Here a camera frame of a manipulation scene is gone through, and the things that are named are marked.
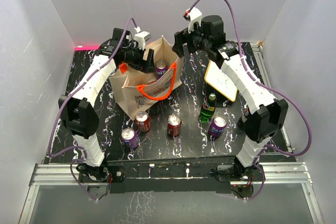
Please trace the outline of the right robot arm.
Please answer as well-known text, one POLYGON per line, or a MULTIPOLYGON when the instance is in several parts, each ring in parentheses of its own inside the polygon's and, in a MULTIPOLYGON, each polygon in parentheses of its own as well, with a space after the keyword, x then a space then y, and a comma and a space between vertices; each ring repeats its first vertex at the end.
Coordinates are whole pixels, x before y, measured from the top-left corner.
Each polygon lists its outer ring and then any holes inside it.
POLYGON ((183 46, 190 53, 205 51, 218 69, 226 74, 246 101, 247 108, 238 121, 245 140, 233 163, 232 174, 247 180, 256 170, 259 155, 282 128, 288 111, 285 99, 278 100, 261 86, 241 56, 240 43, 226 40, 224 22, 218 15, 192 17, 186 14, 188 27, 174 35, 173 51, 184 56, 183 46))

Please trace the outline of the canvas bag with orange handles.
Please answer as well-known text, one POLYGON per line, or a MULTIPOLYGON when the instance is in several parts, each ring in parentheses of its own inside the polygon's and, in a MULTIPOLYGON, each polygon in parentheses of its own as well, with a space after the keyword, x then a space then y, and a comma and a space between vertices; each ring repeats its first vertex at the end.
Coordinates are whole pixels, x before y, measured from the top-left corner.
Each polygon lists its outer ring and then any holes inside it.
POLYGON ((160 79, 157 80, 154 73, 143 73, 126 64, 109 78, 116 103, 132 120, 138 112, 168 98, 182 84, 183 59, 173 52, 164 37, 150 43, 146 49, 153 49, 154 61, 162 60, 168 67, 160 79))

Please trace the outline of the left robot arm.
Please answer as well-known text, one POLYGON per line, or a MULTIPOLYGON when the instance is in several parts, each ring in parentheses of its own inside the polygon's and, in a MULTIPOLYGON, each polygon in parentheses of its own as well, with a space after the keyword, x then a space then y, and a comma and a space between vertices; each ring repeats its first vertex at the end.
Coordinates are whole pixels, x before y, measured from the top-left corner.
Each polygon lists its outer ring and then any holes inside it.
POLYGON ((108 177, 105 156, 97 138, 99 117, 94 105, 100 90, 117 67, 125 63, 134 70, 143 73, 154 71, 151 49, 144 59, 146 42, 151 38, 148 31, 135 28, 135 35, 130 31, 115 28, 112 38, 102 43, 96 51, 87 73, 69 95, 59 98, 60 118, 64 127, 76 140, 83 160, 77 170, 98 182, 108 177))

